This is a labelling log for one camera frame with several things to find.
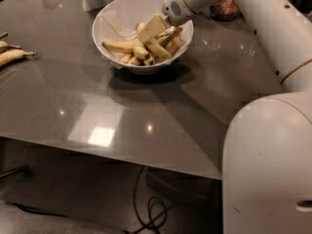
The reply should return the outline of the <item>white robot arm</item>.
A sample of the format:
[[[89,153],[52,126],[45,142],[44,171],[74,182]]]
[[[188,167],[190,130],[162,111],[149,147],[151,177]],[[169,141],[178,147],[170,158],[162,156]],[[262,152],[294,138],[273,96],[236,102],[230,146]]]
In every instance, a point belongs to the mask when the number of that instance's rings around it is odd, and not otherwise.
[[[183,24],[218,0],[164,0]],[[231,120],[222,149],[222,234],[311,234],[312,23],[288,0],[235,0],[283,91]]]

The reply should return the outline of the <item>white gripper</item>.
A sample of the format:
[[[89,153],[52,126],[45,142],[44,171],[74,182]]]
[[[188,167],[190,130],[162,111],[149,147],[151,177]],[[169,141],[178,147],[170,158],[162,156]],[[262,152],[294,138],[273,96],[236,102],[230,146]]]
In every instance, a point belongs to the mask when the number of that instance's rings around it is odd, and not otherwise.
[[[162,14],[153,16],[138,32],[138,39],[145,43],[157,36],[170,25],[182,25],[200,14],[206,7],[217,4],[221,0],[164,0]]]

